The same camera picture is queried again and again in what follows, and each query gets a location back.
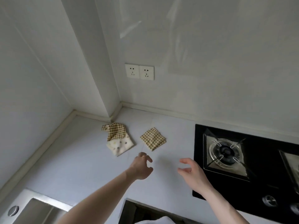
checkered pouch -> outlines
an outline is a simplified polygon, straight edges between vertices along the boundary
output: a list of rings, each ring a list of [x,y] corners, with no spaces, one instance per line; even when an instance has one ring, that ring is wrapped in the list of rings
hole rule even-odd
[[[151,151],[166,143],[163,137],[156,128],[151,128],[140,137]]]
[[[111,141],[113,139],[123,139],[126,136],[126,127],[121,123],[111,123],[102,126],[102,131],[108,132],[107,141]]]

left hand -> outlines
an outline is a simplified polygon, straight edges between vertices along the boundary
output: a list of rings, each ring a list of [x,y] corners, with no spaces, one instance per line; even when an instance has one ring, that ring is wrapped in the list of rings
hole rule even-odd
[[[152,159],[144,152],[140,152],[133,160],[127,171],[133,175],[135,179],[146,179],[154,170],[147,166],[147,161],[152,163]]]

gas stove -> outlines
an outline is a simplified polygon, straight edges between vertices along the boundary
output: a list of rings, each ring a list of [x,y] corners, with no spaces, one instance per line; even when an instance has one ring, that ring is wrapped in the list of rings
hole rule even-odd
[[[237,210],[299,223],[299,145],[196,124],[194,160]]]

kitchen countertop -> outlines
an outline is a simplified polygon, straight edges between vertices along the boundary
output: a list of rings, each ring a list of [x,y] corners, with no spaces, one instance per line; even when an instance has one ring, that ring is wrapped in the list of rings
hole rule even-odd
[[[204,224],[219,223],[209,204],[193,197],[192,190],[177,173],[177,167],[184,166],[179,158],[193,158],[196,122],[130,108],[122,108],[116,122],[126,125],[136,144],[129,151],[113,156],[106,147],[108,133],[101,130],[106,123],[75,117],[1,204],[0,214],[23,188],[74,206],[127,169],[143,151],[153,159],[149,165],[154,168],[153,173],[146,180],[131,185],[106,223],[118,223],[125,198]],[[167,141],[153,152],[140,139],[151,127],[156,127]],[[276,223],[240,213],[250,223]]]

outlet faceplate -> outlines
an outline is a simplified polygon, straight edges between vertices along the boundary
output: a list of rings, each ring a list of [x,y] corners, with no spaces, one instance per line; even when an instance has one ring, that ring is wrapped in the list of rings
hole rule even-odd
[[[127,77],[139,79],[139,66],[133,64],[125,64]]]
[[[154,67],[139,66],[140,79],[154,80]]]

